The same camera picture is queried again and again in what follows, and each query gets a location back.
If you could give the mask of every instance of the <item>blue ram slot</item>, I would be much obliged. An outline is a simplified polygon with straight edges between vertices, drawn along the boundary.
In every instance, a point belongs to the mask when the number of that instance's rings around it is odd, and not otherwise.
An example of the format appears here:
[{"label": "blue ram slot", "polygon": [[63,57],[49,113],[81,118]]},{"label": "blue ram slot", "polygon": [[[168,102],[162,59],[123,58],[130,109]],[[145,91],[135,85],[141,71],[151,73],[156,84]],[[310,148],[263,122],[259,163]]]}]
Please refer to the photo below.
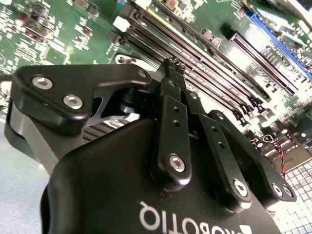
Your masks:
[{"label": "blue ram slot", "polygon": [[247,16],[249,16],[252,20],[252,22],[260,27],[263,32],[267,34],[267,36],[272,40],[272,42],[275,44],[275,46],[288,58],[290,59],[294,64],[296,64],[297,69],[300,69],[303,74],[305,74],[310,80],[312,80],[312,74],[307,71],[307,69],[302,65],[302,63],[281,43],[277,40],[275,35],[270,31],[270,29],[259,19],[257,14],[247,11]]}]

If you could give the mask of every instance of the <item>motherboard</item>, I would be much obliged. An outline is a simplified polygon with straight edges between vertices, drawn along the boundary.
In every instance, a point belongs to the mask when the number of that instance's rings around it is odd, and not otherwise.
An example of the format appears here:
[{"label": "motherboard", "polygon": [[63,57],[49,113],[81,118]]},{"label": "motherboard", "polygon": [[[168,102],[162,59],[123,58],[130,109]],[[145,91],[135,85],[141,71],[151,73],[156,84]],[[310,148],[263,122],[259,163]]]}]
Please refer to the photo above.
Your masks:
[{"label": "motherboard", "polygon": [[310,147],[312,30],[270,1],[0,0],[2,76],[62,64],[154,72],[170,57],[205,111],[223,111],[263,155]]}]

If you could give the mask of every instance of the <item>red wire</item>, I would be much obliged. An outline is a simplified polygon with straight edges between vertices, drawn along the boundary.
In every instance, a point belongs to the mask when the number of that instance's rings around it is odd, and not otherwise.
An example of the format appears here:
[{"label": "red wire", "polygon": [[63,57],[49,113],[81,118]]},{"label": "red wire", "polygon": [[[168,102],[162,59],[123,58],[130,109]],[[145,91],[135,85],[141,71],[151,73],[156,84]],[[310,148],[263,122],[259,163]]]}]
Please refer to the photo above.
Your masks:
[{"label": "red wire", "polygon": [[279,143],[279,140],[276,138],[276,145],[277,145],[277,151],[280,153],[280,157],[281,157],[281,166],[282,166],[282,174],[283,174],[283,178],[285,179],[286,177],[286,165],[285,165],[285,159],[284,159],[284,151],[282,149],[281,144]]}]

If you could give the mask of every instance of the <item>silver screw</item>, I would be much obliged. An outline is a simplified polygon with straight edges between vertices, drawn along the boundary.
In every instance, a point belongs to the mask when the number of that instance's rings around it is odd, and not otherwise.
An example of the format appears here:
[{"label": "silver screw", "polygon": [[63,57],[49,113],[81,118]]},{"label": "silver screw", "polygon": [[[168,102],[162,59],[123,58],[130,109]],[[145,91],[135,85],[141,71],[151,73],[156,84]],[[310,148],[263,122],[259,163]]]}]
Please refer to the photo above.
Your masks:
[{"label": "silver screw", "polygon": [[281,191],[281,189],[276,184],[273,183],[272,187],[278,196],[283,196],[283,192]]},{"label": "silver screw", "polygon": [[220,114],[220,113],[217,113],[217,114],[216,114],[216,116],[218,116],[218,117],[219,117],[219,119],[222,119],[222,120],[224,119],[223,115],[222,115],[222,114]]},{"label": "silver screw", "polygon": [[39,89],[48,90],[53,87],[53,82],[45,77],[34,77],[31,82],[35,87]]},{"label": "silver screw", "polygon": [[177,172],[183,172],[185,170],[185,164],[178,155],[171,155],[169,158],[170,166]]},{"label": "silver screw", "polygon": [[63,98],[63,102],[66,106],[75,110],[80,109],[83,105],[82,100],[75,95],[66,95]]},{"label": "silver screw", "polygon": [[175,86],[176,86],[172,80],[168,80],[168,83],[169,83],[172,87],[175,87]]},{"label": "silver screw", "polygon": [[287,188],[285,185],[283,186],[285,193],[288,194],[288,196],[293,197],[293,193],[290,191],[289,188]]},{"label": "silver screw", "polygon": [[236,191],[238,191],[238,193],[242,196],[247,196],[248,195],[248,190],[246,188],[246,186],[240,182],[238,179],[235,179],[233,181],[233,185],[236,189]]},{"label": "silver screw", "polygon": [[137,73],[138,73],[141,77],[146,78],[146,74],[145,74],[142,70],[139,70]]},{"label": "silver screw", "polygon": [[197,95],[195,93],[190,93],[191,97],[197,99]]}]

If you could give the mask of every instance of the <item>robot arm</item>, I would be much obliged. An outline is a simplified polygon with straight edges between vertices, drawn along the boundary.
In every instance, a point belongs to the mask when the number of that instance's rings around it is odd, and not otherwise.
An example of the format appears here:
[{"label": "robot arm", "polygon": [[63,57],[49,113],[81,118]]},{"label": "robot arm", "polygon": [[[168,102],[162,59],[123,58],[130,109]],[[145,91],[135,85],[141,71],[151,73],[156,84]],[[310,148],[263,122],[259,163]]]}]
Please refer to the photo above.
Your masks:
[{"label": "robot arm", "polygon": [[[220,111],[206,114],[183,66],[23,67],[5,135],[51,174],[43,233],[279,233],[266,208],[292,188]],[[162,77],[160,82],[152,78]],[[88,144],[85,126],[140,119]]]}]

